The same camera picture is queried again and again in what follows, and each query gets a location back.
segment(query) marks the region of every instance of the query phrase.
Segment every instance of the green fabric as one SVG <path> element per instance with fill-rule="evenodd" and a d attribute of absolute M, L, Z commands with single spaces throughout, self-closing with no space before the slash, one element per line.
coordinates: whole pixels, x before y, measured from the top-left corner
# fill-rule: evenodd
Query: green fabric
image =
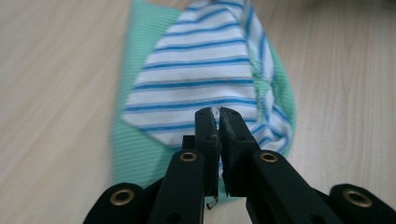
<path fill-rule="evenodd" d="M 145 0 L 134 0 L 132 3 L 125 39 L 120 91 L 111 133 L 115 183 L 129 182 L 144 188 L 164 175 L 170 158 L 175 153 L 173 149 L 126 124 L 120 119 L 120 114 L 134 79 L 147 56 L 180 13 L 180 10 L 154 6 Z M 290 84 L 274 50 L 273 54 L 276 59 L 276 78 L 272 89 L 276 103 L 284 110 L 291 126 L 294 127 L 295 109 Z M 268 87 L 259 83 L 256 90 L 265 91 Z"/>
<path fill-rule="evenodd" d="M 260 67 L 261 67 L 261 62 L 260 60 L 256 57 L 256 53 L 253 53 L 253 50 L 251 50 L 248 47 L 248 57 L 250 59 L 250 64 L 251 64 L 251 75 L 253 76 L 253 82 L 254 82 L 254 90 L 256 93 L 256 102 L 257 103 L 257 114 L 258 114 L 258 122 L 264 122 L 264 111 L 265 108 L 263 108 L 263 103 L 262 103 L 262 98 L 261 96 L 264 96 L 265 93 L 267 93 L 269 90 L 271 90 L 270 83 L 268 80 L 262 80 L 262 77 L 260 76 Z"/>

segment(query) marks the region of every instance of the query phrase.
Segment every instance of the white fabric with blue stripes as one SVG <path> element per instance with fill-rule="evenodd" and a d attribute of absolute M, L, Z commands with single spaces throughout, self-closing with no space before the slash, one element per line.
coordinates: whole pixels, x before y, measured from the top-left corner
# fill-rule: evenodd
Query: white fabric with blue stripes
<path fill-rule="evenodd" d="M 197 110 L 225 106 L 242 115 L 262 149 L 282 152 L 290 123 L 271 90 L 256 96 L 252 55 L 259 60 L 259 77 L 271 83 L 272 54 L 250 2 L 197 0 L 148 56 L 122 118 L 181 149 L 182 136 L 194 135 Z"/>

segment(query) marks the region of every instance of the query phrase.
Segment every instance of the wooden surface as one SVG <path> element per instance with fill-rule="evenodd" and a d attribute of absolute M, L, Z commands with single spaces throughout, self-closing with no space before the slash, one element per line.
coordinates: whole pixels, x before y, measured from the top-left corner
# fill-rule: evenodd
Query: wooden surface
<path fill-rule="evenodd" d="M 396 208 L 396 2 L 255 0 L 290 75 L 290 162 Z M 81 223 L 111 182 L 130 2 L 0 1 L 0 223 Z M 244 201 L 205 223 L 249 223 Z"/>

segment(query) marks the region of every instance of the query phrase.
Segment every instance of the folded cloth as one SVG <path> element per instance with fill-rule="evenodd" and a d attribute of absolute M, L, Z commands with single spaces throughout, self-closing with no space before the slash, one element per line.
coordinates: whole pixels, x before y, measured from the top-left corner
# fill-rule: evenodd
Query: folded cloth
<path fill-rule="evenodd" d="M 180 14 L 135 0 L 131 18 L 112 133 L 116 182 L 145 187 L 163 175 L 169 148 L 181 148 L 194 112 L 208 106 L 239 111 L 261 148 L 288 154 L 290 85 L 249 1 L 199 0 Z"/>

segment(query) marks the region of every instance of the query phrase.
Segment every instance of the screw hole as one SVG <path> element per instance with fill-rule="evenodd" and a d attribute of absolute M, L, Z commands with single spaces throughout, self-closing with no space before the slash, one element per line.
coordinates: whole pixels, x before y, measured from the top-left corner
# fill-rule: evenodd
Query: screw hole
<path fill-rule="evenodd" d="M 180 159 L 183 161 L 195 161 L 197 159 L 197 155 L 192 152 L 185 152 L 180 155 Z"/>
<path fill-rule="evenodd" d="M 131 189 L 119 189 L 111 195 L 110 202 L 116 206 L 121 206 L 129 203 L 133 198 L 134 192 Z"/>
<path fill-rule="evenodd" d="M 272 153 L 269 153 L 269 152 L 262 153 L 261 158 L 263 161 L 268 161 L 268 162 L 276 162 L 277 161 L 277 156 Z"/>
<path fill-rule="evenodd" d="M 373 205 L 370 198 L 354 189 L 344 189 L 343 195 L 350 203 L 359 207 L 370 207 Z"/>
<path fill-rule="evenodd" d="M 311 223 L 314 223 L 314 224 L 326 224 L 326 221 L 324 220 L 324 218 L 319 215 L 312 215 L 310 217 L 310 219 L 311 219 Z"/>
<path fill-rule="evenodd" d="M 168 216 L 166 216 L 165 221 L 166 221 L 166 223 L 169 223 L 169 224 L 180 223 L 181 215 L 177 212 L 173 212 L 173 213 L 169 214 Z"/>

